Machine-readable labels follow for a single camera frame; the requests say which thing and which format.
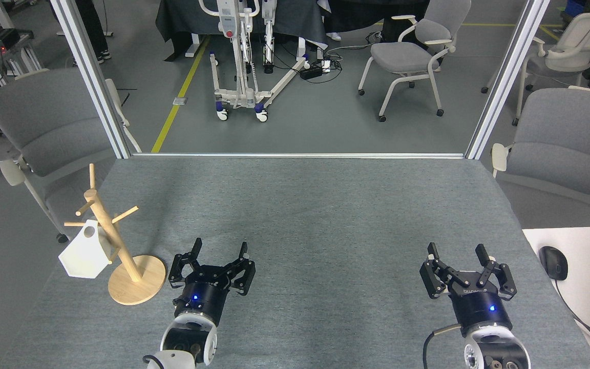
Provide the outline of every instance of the chair wheel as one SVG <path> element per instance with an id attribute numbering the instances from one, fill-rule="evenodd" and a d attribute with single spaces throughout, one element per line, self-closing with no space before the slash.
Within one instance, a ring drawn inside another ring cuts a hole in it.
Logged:
<path id="1" fill-rule="evenodd" d="M 58 241 L 58 243 L 66 243 L 67 241 L 69 241 L 69 239 L 65 234 L 59 233 L 56 234 L 56 241 Z"/>

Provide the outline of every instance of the patient lift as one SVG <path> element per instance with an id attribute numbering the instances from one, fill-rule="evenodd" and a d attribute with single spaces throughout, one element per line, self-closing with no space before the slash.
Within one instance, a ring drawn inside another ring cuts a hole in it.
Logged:
<path id="1" fill-rule="evenodd" d="M 213 71 L 213 93 L 215 94 L 218 118 L 223 121 L 227 120 L 228 110 L 225 109 L 224 105 L 228 104 L 233 109 L 253 108 L 256 117 L 260 121 L 267 121 L 267 110 L 265 108 L 272 103 L 277 94 L 297 75 L 299 70 L 308 68 L 306 55 L 297 58 L 293 68 L 288 70 L 272 90 L 260 91 L 256 81 L 256 68 L 252 61 L 252 45 L 250 43 L 250 35 L 253 29 L 252 18 L 261 11 L 259 4 L 263 3 L 262 17 L 265 23 L 264 68 L 265 73 L 271 73 L 274 51 L 272 27 L 275 22 L 277 0 L 254 0 L 255 10 L 253 11 L 247 6 L 246 0 L 216 0 L 216 2 L 218 3 L 217 11 L 208 9 L 203 0 L 199 0 L 199 5 L 206 14 L 220 17 L 218 30 L 231 42 L 236 61 L 236 90 L 220 89 L 218 61 L 215 59 L 213 52 L 210 54 L 211 70 Z M 253 88 L 250 87 L 250 75 Z"/>

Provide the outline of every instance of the black table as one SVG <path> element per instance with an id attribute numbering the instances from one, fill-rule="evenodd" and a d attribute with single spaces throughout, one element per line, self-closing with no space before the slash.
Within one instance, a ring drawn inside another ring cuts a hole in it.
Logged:
<path id="1" fill-rule="evenodd" d="M 118 160 L 100 191 L 131 254 L 171 262 L 203 238 L 202 264 L 223 265 L 248 242 L 256 275 L 229 294 L 215 368 L 422 367 L 431 330 L 456 322 L 431 300 L 418 269 L 435 241 L 443 261 L 480 267 L 482 242 L 511 267 L 505 303 L 534 369 L 590 368 L 590 349 L 525 240 L 510 205 L 479 161 L 467 159 Z M 168 283 L 121 306 L 95 280 L 57 266 L 1 367 L 145 367 L 173 319 Z M 429 346 L 430 367 L 463 367 L 457 331 Z"/>

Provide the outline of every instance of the black tablecloth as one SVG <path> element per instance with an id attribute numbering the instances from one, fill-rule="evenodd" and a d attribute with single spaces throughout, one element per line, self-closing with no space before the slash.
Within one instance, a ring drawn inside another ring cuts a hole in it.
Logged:
<path id="1" fill-rule="evenodd" d="M 384 19 L 384 31 L 396 27 L 391 17 L 413 14 L 421 19 L 429 0 L 328 0 L 332 14 L 325 18 L 326 32 L 346 32 L 370 27 Z"/>

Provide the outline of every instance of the white desk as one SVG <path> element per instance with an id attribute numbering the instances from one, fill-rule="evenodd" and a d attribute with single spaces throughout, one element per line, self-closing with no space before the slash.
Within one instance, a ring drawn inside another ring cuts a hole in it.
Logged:
<path id="1" fill-rule="evenodd" d="M 537 255 L 546 245 L 566 255 L 568 276 L 557 282 L 559 290 L 572 311 L 590 325 L 590 227 L 524 229 L 523 233 Z M 580 327 L 590 344 L 590 333 Z"/>

